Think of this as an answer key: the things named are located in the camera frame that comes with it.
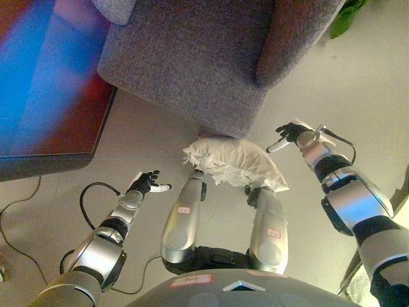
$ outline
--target beige floor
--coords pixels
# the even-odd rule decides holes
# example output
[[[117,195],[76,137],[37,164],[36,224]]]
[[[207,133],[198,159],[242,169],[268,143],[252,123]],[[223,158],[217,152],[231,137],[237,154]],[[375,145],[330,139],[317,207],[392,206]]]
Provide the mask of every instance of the beige floor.
[[[274,129],[299,118],[328,128],[356,143],[356,165],[391,196],[403,182],[408,164],[408,3],[373,1],[344,36],[326,36],[268,93],[268,101],[249,139],[262,148],[277,139]],[[159,169],[168,193],[149,195],[129,235],[128,260],[117,283],[123,290],[140,285],[143,265],[158,255],[160,234],[190,166],[182,165],[182,148],[195,140],[197,125],[123,91],[109,115],[94,161],[84,169],[46,175],[38,194],[16,204],[3,225],[9,239],[38,259],[47,279],[58,275],[63,254],[89,232],[78,206],[88,183],[104,181],[118,189],[139,170]],[[339,150],[350,156],[350,149]],[[279,195],[289,221],[288,276],[335,292],[355,241],[338,234],[320,200],[314,175],[292,146],[272,155],[290,190]],[[0,207],[30,195],[36,178],[0,184]],[[201,207],[198,243],[244,252],[249,244],[254,211],[242,189],[207,178],[208,197]],[[95,188],[86,196],[92,221],[100,221],[116,205],[116,197]],[[44,284],[35,266],[0,240],[0,263],[8,282],[0,284],[1,306],[25,306]],[[144,291],[173,276],[160,260],[148,267]],[[134,298],[104,294],[102,306],[123,306]]]

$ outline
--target power cord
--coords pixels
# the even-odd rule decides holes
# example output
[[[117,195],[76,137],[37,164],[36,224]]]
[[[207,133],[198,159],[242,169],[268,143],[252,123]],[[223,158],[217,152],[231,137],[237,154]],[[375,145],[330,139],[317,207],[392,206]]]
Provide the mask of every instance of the power cord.
[[[133,292],[122,291],[122,290],[119,290],[119,289],[117,289],[117,288],[112,288],[112,290],[117,291],[117,292],[122,293],[122,294],[126,294],[126,295],[138,294],[138,293],[142,290],[143,285],[144,285],[144,282],[145,282],[146,268],[148,267],[148,265],[149,265],[152,261],[154,261],[155,259],[159,259],[159,258],[161,258],[161,256],[156,256],[156,257],[150,258],[150,259],[148,260],[148,262],[145,263],[145,267],[144,267],[144,269],[143,269],[143,275],[142,275],[142,283],[141,283],[141,286],[140,286],[137,290],[135,290],[135,291],[133,291]]]
[[[79,196],[79,207],[81,208],[82,215],[84,216],[84,219],[86,220],[87,224],[89,227],[91,227],[92,230],[95,229],[95,226],[92,224],[92,222],[89,220],[89,217],[87,216],[87,212],[85,211],[84,208],[84,195],[86,191],[90,188],[93,187],[94,185],[102,185],[104,187],[107,187],[111,189],[112,191],[115,192],[116,196],[121,195],[121,192],[119,192],[117,189],[115,189],[113,186],[103,183],[103,182],[93,182],[92,184],[87,185],[81,192],[81,195]]]
[[[337,136],[335,133],[333,133],[332,131],[330,131],[327,128],[322,129],[322,132],[324,132],[325,134],[328,134],[329,136],[332,136],[334,139],[338,139],[341,142],[344,142],[348,145],[350,145],[353,149],[353,157],[351,160],[351,164],[353,164],[355,162],[355,159],[357,158],[357,149],[355,148],[355,145],[351,142],[349,142],[347,139],[342,138],[341,136]]]
[[[7,243],[7,245],[9,245],[9,247],[11,247],[12,249],[14,249],[14,250],[15,250],[16,252],[18,252],[19,254],[21,254],[21,255],[23,255],[23,256],[26,256],[27,258],[29,258],[31,261],[33,261],[33,262],[35,263],[35,265],[37,266],[37,269],[40,271],[40,274],[41,274],[41,276],[42,276],[42,278],[43,278],[43,280],[44,280],[44,283],[45,283],[46,285],[48,285],[48,282],[47,282],[47,280],[45,279],[44,273],[43,273],[43,271],[41,270],[40,265],[38,264],[38,262],[37,262],[32,256],[30,256],[30,255],[28,255],[28,254],[26,254],[26,253],[23,253],[22,251],[19,251],[17,248],[15,248],[15,247],[8,241],[6,235],[4,234],[3,227],[1,226],[1,219],[2,219],[3,214],[4,214],[4,212],[6,211],[6,209],[7,209],[8,207],[10,207],[11,205],[15,204],[15,203],[20,203],[20,202],[22,202],[22,201],[27,201],[27,200],[30,200],[31,198],[33,198],[34,195],[35,195],[35,194],[37,193],[37,191],[39,190],[40,185],[41,185],[41,176],[38,177],[37,187],[36,187],[35,191],[32,193],[32,195],[31,195],[30,197],[25,198],[25,199],[23,199],[23,200],[13,201],[12,203],[9,203],[7,206],[5,206],[5,207],[0,211],[0,232],[1,232],[1,235],[3,236],[4,241]]]

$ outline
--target red label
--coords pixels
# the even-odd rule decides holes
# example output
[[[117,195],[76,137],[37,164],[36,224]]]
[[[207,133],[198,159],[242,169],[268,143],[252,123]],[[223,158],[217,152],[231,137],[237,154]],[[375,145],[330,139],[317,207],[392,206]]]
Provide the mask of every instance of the red label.
[[[266,229],[266,234],[267,234],[269,237],[281,239],[281,232],[280,232],[279,230],[277,230],[277,229],[268,227],[268,228]]]
[[[266,271],[246,271],[247,274],[251,276],[257,277],[280,277],[280,278],[288,278],[287,276],[280,275],[273,272],[266,272]]]
[[[178,208],[178,213],[189,214],[190,213],[190,208],[189,207],[179,207]]]
[[[211,274],[202,274],[202,275],[193,275],[183,278],[178,278],[172,281],[169,285],[171,288],[176,287],[186,287],[190,285],[202,285],[205,283],[211,283],[213,281],[213,275]]]

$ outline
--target white pillow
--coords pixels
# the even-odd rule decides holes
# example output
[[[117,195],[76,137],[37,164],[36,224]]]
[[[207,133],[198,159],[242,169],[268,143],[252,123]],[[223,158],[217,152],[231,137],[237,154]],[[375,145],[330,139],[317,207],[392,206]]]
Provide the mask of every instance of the white pillow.
[[[275,192],[288,190],[287,183],[271,158],[246,139],[226,136],[201,138],[183,149],[185,163],[210,174],[216,185],[227,181],[234,187],[269,187]]]

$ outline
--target gray fabric upholstery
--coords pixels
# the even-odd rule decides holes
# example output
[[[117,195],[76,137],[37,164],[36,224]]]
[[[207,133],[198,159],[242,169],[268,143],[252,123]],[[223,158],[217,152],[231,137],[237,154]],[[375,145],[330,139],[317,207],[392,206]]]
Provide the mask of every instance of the gray fabric upholstery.
[[[281,81],[333,21],[345,0],[278,0],[260,56],[256,82]]]
[[[136,0],[91,0],[100,13],[113,24],[125,25]]]
[[[111,26],[98,73],[243,138],[265,98],[254,76],[272,8],[272,0],[138,0],[125,27]]]

